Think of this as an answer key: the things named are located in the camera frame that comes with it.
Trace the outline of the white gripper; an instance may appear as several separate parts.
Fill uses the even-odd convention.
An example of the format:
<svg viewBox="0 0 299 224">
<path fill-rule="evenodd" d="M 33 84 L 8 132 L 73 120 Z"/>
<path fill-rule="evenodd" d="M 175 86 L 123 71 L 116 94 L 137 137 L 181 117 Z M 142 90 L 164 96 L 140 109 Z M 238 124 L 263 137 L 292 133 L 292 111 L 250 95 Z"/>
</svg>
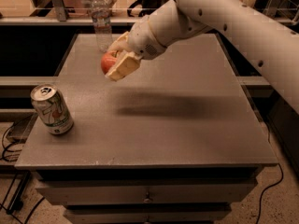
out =
<svg viewBox="0 0 299 224">
<path fill-rule="evenodd" d="M 150 17 L 145 16 L 133 25 L 129 33 L 119 36 L 107 51 L 119 52 L 116 62 L 106 73 L 107 78 L 118 81 L 140 67 L 141 57 L 144 60 L 153 60 L 163 54 L 166 47 L 158 42 L 150 28 Z"/>
</svg>

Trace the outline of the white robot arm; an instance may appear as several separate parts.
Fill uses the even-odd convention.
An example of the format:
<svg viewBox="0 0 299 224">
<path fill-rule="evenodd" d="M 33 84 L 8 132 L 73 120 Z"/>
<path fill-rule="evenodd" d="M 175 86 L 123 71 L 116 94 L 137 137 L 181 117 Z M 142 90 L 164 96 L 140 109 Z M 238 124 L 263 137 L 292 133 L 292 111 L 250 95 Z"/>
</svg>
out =
<svg viewBox="0 0 299 224">
<path fill-rule="evenodd" d="M 240 0 L 169 0 L 137 21 L 109 47 L 117 58 L 105 75 L 117 81 L 173 43 L 221 33 L 299 113 L 299 35 Z"/>
</svg>

